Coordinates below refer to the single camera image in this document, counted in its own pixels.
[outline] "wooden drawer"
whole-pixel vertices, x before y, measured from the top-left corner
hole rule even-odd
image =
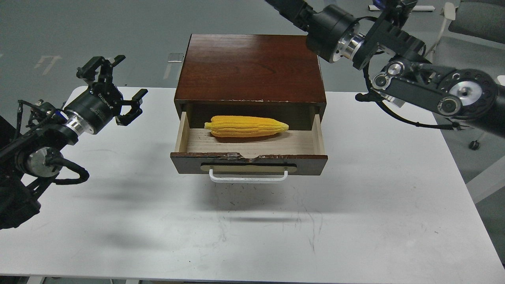
[[[319,61],[297,35],[191,36],[174,103],[180,117],[170,154],[179,173],[319,175],[326,107]],[[269,137],[216,138],[215,115],[270,117],[289,130]]]
[[[319,114],[311,130],[288,130],[269,137],[217,138],[209,130],[191,128],[182,113],[175,151],[170,154],[179,173],[320,175],[325,155]]]

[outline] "white metal handle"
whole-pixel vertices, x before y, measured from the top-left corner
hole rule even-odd
[[[282,177],[216,177],[214,169],[209,169],[209,176],[213,182],[220,183],[279,183],[287,178],[288,171],[284,170]]]

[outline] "black cable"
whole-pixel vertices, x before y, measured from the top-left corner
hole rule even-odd
[[[55,179],[53,180],[54,184],[59,185],[80,184],[87,181],[89,178],[89,173],[88,171],[86,171],[86,169],[63,157],[48,157],[46,158],[46,165],[58,165],[66,167],[69,170],[79,174],[79,178]]]
[[[394,113],[390,108],[387,107],[387,105],[385,103],[383,103],[383,102],[375,102],[375,103],[379,106],[379,108],[381,108],[385,113],[387,113],[391,117],[393,117],[401,122],[404,122],[406,124],[413,125],[415,127],[434,128],[434,129],[441,129],[441,130],[454,130],[454,128],[458,127],[458,125],[459,125],[457,122],[453,122],[453,124],[432,125],[432,124],[423,124],[420,122],[410,121],[410,120],[405,119],[405,118],[397,115],[396,113]]]

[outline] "white table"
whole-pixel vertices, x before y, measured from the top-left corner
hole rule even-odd
[[[120,90],[129,98],[138,88]],[[178,174],[169,158],[179,124],[174,91],[149,88],[131,125],[112,122],[64,149],[91,178],[51,186],[40,214],[0,230],[0,274],[505,282],[439,130],[397,122],[354,93],[329,92],[321,176],[216,184]],[[400,111],[435,123],[416,107]]]

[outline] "toy corn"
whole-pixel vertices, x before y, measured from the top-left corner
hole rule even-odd
[[[205,123],[216,137],[260,137],[288,130],[286,123],[272,118],[254,116],[217,115]]]

